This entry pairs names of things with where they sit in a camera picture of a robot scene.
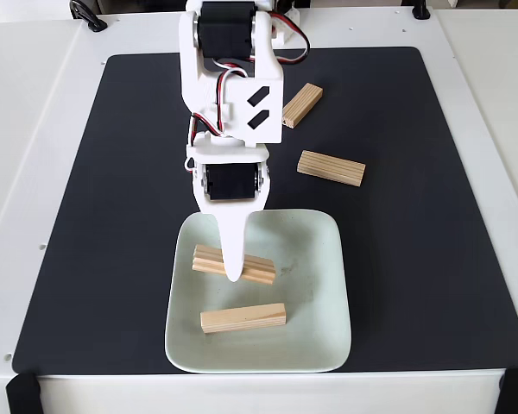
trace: white table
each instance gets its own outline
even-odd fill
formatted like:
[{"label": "white table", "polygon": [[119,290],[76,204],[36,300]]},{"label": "white table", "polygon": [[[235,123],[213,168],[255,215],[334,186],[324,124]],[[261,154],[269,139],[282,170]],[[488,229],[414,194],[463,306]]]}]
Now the white table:
[{"label": "white table", "polygon": [[[112,54],[177,50],[176,14],[105,20],[110,27],[101,34],[73,21],[0,25],[0,412],[8,412],[3,388],[13,375],[3,357],[14,350],[103,63]],[[313,47],[419,48],[518,312],[518,11],[440,11],[417,22],[407,9],[315,9],[302,21]],[[491,413],[500,374],[80,377],[41,384],[46,412]]]}]

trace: wooden block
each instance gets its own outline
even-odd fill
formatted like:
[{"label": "wooden block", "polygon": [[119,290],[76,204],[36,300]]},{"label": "wooden block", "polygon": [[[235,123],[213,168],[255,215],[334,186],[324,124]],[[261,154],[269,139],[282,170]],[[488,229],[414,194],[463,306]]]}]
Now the wooden block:
[{"label": "wooden block", "polygon": [[201,329],[206,334],[266,328],[286,324],[284,304],[261,304],[224,310],[201,312]]},{"label": "wooden block", "polygon": [[282,123],[290,128],[295,126],[307,115],[307,112],[322,97],[322,88],[312,84],[306,84],[301,91],[284,107],[282,111]]},{"label": "wooden block", "polygon": [[[223,263],[223,251],[220,248],[210,248],[201,244],[193,251],[192,269],[200,272],[217,273],[226,276]],[[241,279],[272,285],[275,281],[275,263],[269,259],[250,256],[243,257]]]},{"label": "wooden block", "polygon": [[297,165],[298,173],[314,175],[322,179],[331,179],[344,184],[360,186],[363,180],[365,164],[342,160],[330,155],[303,151]]}]

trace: black mat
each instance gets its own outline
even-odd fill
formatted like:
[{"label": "black mat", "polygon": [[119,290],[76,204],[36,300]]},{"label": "black mat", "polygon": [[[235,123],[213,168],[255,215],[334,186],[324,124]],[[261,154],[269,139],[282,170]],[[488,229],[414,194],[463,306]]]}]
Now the black mat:
[{"label": "black mat", "polygon": [[[286,102],[305,82],[324,96],[269,146],[267,208],[338,223],[352,327],[338,371],[518,367],[515,309],[418,51],[313,50],[285,73]],[[180,372],[164,332],[176,238],[197,210],[183,168],[188,115],[177,54],[109,59],[17,372]],[[365,163],[363,185],[298,174],[303,149]]]}]

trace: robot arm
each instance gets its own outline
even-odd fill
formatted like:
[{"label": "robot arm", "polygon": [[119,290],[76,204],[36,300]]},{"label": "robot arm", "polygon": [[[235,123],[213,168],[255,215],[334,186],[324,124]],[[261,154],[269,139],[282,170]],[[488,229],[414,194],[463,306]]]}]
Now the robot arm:
[{"label": "robot arm", "polygon": [[[217,219],[232,281],[243,269],[248,216],[264,208],[270,189],[265,144],[281,142],[283,71],[271,45],[272,6],[197,0],[180,19],[182,97],[193,113],[186,146],[193,167],[186,168],[199,209]],[[225,71],[210,72],[204,58],[250,60],[255,73],[218,62]],[[196,132],[196,122],[207,132]]]}]

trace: light green plate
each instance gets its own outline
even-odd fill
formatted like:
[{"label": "light green plate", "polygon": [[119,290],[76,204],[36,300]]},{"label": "light green plate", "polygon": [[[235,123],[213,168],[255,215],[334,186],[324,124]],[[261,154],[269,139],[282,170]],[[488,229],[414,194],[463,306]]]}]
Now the light green plate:
[{"label": "light green plate", "polygon": [[[317,373],[340,367],[351,348],[338,226],[314,210],[264,210],[246,228],[246,254],[272,259],[273,285],[192,270],[196,244],[220,248],[217,222],[201,213],[180,228],[165,350],[192,373]],[[201,311],[284,303],[287,323],[204,334]]]}]

